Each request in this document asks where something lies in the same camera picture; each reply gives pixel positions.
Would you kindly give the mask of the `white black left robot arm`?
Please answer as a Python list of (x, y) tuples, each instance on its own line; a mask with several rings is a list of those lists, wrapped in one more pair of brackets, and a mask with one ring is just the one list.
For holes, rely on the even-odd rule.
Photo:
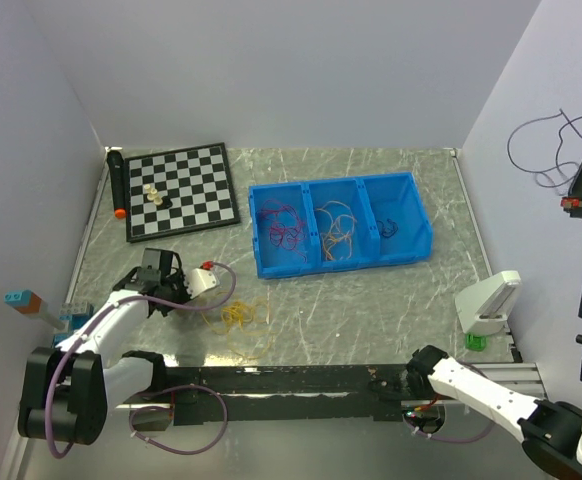
[(105, 304), (55, 347), (28, 357), (17, 420), (18, 433), (69, 444), (92, 444), (108, 412), (139, 395), (147, 402), (168, 390), (167, 367), (154, 352), (118, 349), (155, 311), (168, 314), (192, 296), (178, 253), (147, 248), (142, 262), (116, 283)]

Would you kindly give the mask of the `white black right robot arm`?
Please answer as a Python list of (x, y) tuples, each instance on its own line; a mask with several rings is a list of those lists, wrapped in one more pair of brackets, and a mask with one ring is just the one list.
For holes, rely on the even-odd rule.
[[(561, 206), (571, 217), (582, 219), (582, 163)], [(582, 319), (582, 295), (578, 316)], [(582, 345), (582, 335), (576, 341)], [(407, 378), (416, 397), (436, 393), (458, 400), (503, 427), (545, 473), (556, 479), (582, 479), (582, 409), (509, 390), (432, 345), (413, 354)]]

